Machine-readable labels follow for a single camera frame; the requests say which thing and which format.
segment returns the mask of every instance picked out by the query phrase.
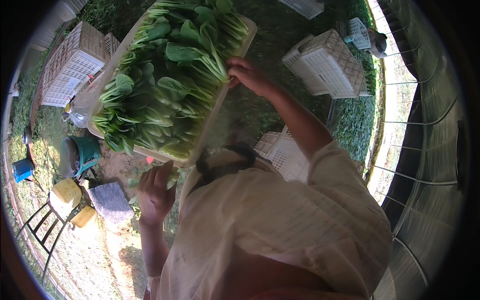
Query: gray mat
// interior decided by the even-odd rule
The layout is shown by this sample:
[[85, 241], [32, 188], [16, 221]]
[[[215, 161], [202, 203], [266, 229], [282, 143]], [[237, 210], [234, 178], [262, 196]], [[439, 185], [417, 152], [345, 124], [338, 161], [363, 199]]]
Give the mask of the gray mat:
[[96, 211], [114, 224], [133, 217], [134, 213], [128, 204], [118, 182], [99, 185], [87, 190]]

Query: person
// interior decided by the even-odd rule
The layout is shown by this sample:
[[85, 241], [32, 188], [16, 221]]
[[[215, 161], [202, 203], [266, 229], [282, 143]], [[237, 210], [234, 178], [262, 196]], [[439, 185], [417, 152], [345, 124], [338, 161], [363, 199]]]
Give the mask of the person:
[[389, 261], [389, 222], [348, 153], [285, 88], [250, 62], [227, 61], [230, 86], [268, 99], [310, 162], [307, 184], [285, 181], [268, 162], [230, 148], [199, 159], [180, 194], [171, 249], [162, 222], [173, 162], [138, 186], [150, 299], [359, 300], [372, 295]]
[[370, 38], [370, 48], [365, 49], [366, 52], [369, 52], [372, 55], [382, 59], [387, 56], [385, 50], [387, 49], [387, 36], [386, 34], [379, 33], [378, 31], [367, 28], [368, 36]]

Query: hand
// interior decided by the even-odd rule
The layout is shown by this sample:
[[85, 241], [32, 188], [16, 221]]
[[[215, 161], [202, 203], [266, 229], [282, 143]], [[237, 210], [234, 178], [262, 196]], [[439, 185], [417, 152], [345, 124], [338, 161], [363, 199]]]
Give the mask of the hand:
[[177, 185], [166, 191], [172, 167], [171, 160], [163, 166], [151, 168], [140, 177], [137, 187], [138, 203], [142, 211], [140, 219], [149, 225], [162, 223], [175, 202]]
[[234, 87], [238, 83], [254, 91], [257, 95], [267, 97], [280, 87], [266, 77], [262, 71], [249, 61], [241, 57], [231, 57], [227, 60], [228, 73], [234, 76], [228, 87]]

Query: white label on crate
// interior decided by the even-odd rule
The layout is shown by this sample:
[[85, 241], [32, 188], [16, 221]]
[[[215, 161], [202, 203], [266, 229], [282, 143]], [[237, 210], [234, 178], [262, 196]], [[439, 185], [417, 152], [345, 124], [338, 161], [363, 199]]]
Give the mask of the white label on crate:
[[80, 80], [76, 78], [71, 78], [68, 81], [68, 83], [65, 85], [65, 88], [68, 88], [69, 90], [73, 90], [79, 83], [80, 83]]

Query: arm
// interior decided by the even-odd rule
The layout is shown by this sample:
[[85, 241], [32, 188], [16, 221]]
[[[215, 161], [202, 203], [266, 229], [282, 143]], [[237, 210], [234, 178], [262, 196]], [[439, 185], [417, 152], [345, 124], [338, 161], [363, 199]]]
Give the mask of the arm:
[[168, 247], [163, 239], [163, 220], [175, 202], [176, 185], [166, 191], [173, 161], [154, 167], [142, 174], [138, 184], [138, 202], [142, 214], [139, 220], [140, 238], [147, 276], [162, 274]]
[[257, 95], [270, 100], [308, 160], [333, 141], [327, 128], [311, 112], [285, 88], [266, 78], [255, 66], [240, 57], [230, 58], [227, 65], [230, 67], [228, 73], [235, 77], [230, 86], [241, 82]]

